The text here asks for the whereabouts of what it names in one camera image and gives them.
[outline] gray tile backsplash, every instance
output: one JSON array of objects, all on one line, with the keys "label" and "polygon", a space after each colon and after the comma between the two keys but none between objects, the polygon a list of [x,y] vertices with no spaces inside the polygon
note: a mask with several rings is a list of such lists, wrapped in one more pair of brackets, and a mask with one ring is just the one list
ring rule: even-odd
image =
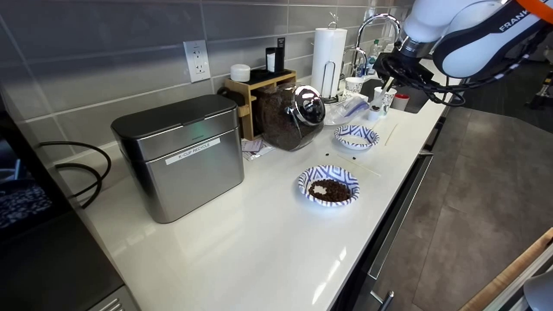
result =
[{"label": "gray tile backsplash", "polygon": [[205,21],[208,40],[284,35],[288,8],[205,4]]},{"label": "gray tile backsplash", "polygon": [[291,8],[289,9],[289,32],[315,32],[315,28],[329,28],[334,21],[338,8]]},{"label": "gray tile backsplash", "polygon": [[61,115],[60,122],[66,130],[70,141],[103,146],[115,141],[115,135],[111,132],[111,123],[120,116],[187,101],[193,97],[201,97],[206,94],[213,94],[210,82],[184,85],[184,87],[175,87],[170,90],[161,90],[161,92],[148,94],[136,99],[127,99],[118,103],[117,106],[108,104],[108,106],[84,110],[70,115]]},{"label": "gray tile backsplash", "polygon": [[42,87],[30,77],[23,63],[0,68],[0,90],[15,120],[34,120],[51,115]]},{"label": "gray tile backsplash", "polygon": [[265,66],[265,49],[277,46],[277,39],[255,39],[239,42],[210,42],[210,70],[213,77],[229,75],[232,65]]},{"label": "gray tile backsplash", "polygon": [[[232,65],[265,66],[288,39],[286,66],[310,84],[315,28],[339,16],[346,59],[365,11],[402,20],[414,0],[56,0],[0,2],[0,87],[39,141],[110,144],[113,120],[213,94]],[[386,28],[365,32],[364,47]],[[182,42],[206,40],[212,80],[191,84]],[[61,160],[73,149],[49,151]]]},{"label": "gray tile backsplash", "polygon": [[2,2],[0,13],[28,61],[205,39],[200,4]]},{"label": "gray tile backsplash", "polygon": [[189,84],[184,47],[32,65],[54,111]]}]

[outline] blue and white bowl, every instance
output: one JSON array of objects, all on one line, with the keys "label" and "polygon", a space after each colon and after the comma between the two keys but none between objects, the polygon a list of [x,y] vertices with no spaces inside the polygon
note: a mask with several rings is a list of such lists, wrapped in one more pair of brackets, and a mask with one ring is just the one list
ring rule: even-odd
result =
[{"label": "blue and white bowl", "polygon": [[352,151],[369,151],[379,144],[379,135],[365,127],[350,125],[336,132],[334,139]]},{"label": "blue and white bowl", "polygon": [[[312,184],[319,182],[319,180],[334,180],[339,182],[343,186],[346,186],[352,192],[352,198],[348,201],[341,201],[341,203],[331,203],[331,201],[322,201],[317,199],[310,194]],[[357,199],[360,199],[360,184],[358,180],[346,170],[339,168],[339,167],[315,167],[310,168],[308,172],[305,172],[300,179],[298,179],[298,186],[300,186],[300,192],[308,198],[308,201],[317,203],[320,206],[327,206],[327,208],[339,208],[339,206],[348,206],[352,203],[355,203]]]}]

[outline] coffee grounds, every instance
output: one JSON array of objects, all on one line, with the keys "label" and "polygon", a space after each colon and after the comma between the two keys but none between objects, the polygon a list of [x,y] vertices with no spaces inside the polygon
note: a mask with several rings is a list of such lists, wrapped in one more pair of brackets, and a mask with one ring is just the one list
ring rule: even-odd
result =
[{"label": "coffee grounds", "polygon": [[352,191],[348,186],[339,184],[336,180],[317,180],[310,187],[310,194],[320,201],[327,203],[341,203],[352,199]]}]

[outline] stainless steel bread box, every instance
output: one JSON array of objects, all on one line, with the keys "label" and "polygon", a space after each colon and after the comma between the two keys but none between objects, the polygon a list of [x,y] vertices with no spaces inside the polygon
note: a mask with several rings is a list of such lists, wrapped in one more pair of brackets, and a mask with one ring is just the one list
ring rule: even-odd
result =
[{"label": "stainless steel bread box", "polygon": [[172,224],[244,180],[238,106],[219,96],[113,123],[158,224]]}]

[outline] power outlet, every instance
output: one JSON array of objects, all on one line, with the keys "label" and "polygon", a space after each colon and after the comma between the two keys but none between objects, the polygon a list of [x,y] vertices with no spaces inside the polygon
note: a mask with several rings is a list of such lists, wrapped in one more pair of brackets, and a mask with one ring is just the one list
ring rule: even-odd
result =
[{"label": "power outlet", "polygon": [[184,42],[193,82],[210,80],[210,59],[205,40]]}]

